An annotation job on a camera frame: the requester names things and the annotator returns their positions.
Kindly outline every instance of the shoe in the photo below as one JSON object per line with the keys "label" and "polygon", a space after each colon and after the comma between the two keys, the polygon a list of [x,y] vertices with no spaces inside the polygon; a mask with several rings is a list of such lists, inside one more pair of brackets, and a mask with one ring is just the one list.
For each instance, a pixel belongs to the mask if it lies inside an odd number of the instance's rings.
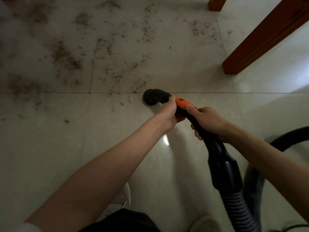
{"label": "shoe", "polygon": [[212,216],[203,216],[191,226],[189,232],[222,232],[222,230]]}
{"label": "shoe", "polygon": [[129,184],[126,183],[96,221],[97,222],[101,221],[107,216],[113,214],[114,212],[120,209],[123,208],[130,209],[130,206],[131,206],[131,191]]}

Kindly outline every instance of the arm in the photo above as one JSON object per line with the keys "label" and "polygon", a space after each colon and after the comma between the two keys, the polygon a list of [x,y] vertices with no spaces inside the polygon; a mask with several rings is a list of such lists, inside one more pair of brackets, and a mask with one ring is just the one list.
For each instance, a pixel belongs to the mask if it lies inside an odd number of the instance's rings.
{"label": "arm", "polygon": [[133,134],[74,173],[25,222],[43,232],[75,232],[94,223],[162,135],[184,119],[175,112],[172,96]]}
{"label": "arm", "polygon": [[[265,141],[225,120],[210,107],[197,110],[187,106],[187,111],[204,129],[235,147],[309,222],[309,168],[290,160]],[[201,140],[197,131],[195,136]]]}

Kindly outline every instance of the black shorts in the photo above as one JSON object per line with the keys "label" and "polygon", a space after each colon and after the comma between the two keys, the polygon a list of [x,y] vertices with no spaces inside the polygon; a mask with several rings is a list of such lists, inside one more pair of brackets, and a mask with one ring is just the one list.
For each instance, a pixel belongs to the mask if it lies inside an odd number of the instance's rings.
{"label": "black shorts", "polygon": [[105,231],[147,231],[160,232],[155,223],[145,213],[138,213],[128,209],[121,209],[105,219],[93,223],[80,232]]}

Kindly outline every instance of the vacuum hose handle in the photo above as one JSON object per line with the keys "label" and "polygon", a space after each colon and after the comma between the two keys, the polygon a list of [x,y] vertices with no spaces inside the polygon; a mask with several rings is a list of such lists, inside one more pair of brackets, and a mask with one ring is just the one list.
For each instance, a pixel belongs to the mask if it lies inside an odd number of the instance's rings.
{"label": "vacuum hose handle", "polygon": [[[157,102],[168,102],[170,96],[171,94],[160,89],[148,89],[143,94],[143,100],[147,105],[155,105]],[[243,182],[236,160],[230,156],[217,135],[203,129],[195,117],[187,112],[183,106],[185,104],[183,101],[186,100],[182,98],[176,100],[177,112],[194,125],[207,147],[208,165],[214,188],[219,190],[220,193],[236,193],[241,191]]]}

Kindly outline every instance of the orange grip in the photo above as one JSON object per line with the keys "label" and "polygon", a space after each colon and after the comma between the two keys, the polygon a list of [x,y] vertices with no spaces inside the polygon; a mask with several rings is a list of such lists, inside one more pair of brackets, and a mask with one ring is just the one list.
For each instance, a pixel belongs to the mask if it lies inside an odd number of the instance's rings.
{"label": "orange grip", "polygon": [[186,109],[186,105],[187,104],[190,104],[190,105],[194,106],[191,102],[189,102],[189,101],[187,101],[187,100],[185,100],[183,98],[180,98],[180,97],[176,97],[175,102],[176,102],[177,106],[179,106],[180,108],[182,108],[184,110]]}

